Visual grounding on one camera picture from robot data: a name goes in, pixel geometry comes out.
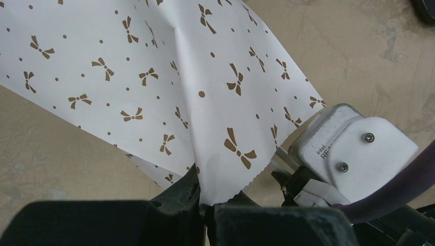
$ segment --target wrapping paper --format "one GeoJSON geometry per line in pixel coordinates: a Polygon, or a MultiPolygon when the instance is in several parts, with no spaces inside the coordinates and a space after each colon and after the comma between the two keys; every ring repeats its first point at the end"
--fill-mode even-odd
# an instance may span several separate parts
{"type": "Polygon", "coordinates": [[[0,84],[224,202],[324,102],[239,0],[2,0],[0,84]]]}

